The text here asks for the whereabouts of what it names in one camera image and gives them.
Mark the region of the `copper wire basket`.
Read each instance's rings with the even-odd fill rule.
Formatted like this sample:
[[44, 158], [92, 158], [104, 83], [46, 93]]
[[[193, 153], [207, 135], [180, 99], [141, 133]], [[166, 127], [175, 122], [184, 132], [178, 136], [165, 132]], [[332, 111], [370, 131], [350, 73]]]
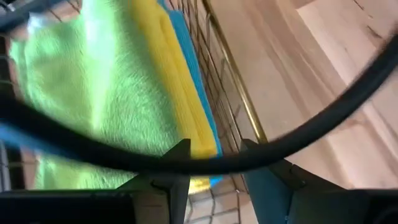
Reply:
[[[0, 34], [26, 35], [30, 13], [65, 21], [78, 13], [83, 0], [0, 0]], [[181, 12], [190, 33], [224, 154], [238, 152], [242, 138], [256, 138], [261, 128], [248, 89], [228, 46], [225, 29], [210, 0], [158, 0]], [[229, 175], [212, 188], [187, 197], [183, 224], [256, 224], [242, 174]]]

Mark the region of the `yellow microfiber towel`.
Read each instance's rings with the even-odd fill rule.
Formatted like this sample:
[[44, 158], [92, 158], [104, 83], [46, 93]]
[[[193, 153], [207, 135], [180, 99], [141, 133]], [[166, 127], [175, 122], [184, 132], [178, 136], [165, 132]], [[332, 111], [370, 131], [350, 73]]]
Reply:
[[195, 159], [215, 157], [215, 137], [169, 15], [157, 0], [132, 0], [131, 13], [171, 97], [178, 133], [181, 138], [191, 140], [191, 156]]

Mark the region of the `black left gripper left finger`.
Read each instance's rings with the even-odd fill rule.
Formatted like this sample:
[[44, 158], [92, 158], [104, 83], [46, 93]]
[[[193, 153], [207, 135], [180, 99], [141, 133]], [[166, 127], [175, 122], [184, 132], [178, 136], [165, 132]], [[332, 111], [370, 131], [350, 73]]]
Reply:
[[[139, 156], [90, 139], [55, 140], [68, 158], [127, 170]], [[121, 186], [90, 190], [13, 190], [0, 193], [0, 224], [183, 224], [187, 176], [141, 172]]]

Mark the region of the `green microfiber towel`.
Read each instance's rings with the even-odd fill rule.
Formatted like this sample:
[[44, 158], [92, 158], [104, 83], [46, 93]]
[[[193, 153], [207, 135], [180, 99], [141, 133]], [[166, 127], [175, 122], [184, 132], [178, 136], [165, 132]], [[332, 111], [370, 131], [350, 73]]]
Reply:
[[76, 18], [13, 40], [24, 101], [89, 138], [162, 156], [181, 139], [134, 0], [83, 0]]

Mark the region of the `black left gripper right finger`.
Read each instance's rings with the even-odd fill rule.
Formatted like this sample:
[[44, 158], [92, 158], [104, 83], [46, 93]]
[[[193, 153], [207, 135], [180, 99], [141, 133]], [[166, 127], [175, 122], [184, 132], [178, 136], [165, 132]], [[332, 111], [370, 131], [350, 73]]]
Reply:
[[244, 178], [259, 224], [398, 224], [398, 189], [345, 189], [285, 159]]

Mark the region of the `blue microfiber towel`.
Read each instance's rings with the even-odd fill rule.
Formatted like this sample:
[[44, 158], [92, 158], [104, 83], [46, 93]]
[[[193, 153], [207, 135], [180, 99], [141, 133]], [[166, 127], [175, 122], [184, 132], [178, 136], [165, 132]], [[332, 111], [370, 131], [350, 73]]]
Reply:
[[165, 0], [157, 0], [157, 2], [167, 13], [173, 26], [174, 36], [178, 40], [179, 49], [183, 54], [184, 63], [190, 73], [190, 78], [183, 81], [184, 84], [188, 83], [188, 92], [185, 96], [188, 97], [189, 103], [193, 103], [190, 106], [190, 114], [197, 125], [195, 129], [201, 137], [199, 146], [192, 147], [191, 155], [195, 158], [221, 157], [223, 150], [216, 123], [206, 96], [195, 48], [185, 24], [184, 16], [181, 11], [169, 9]]

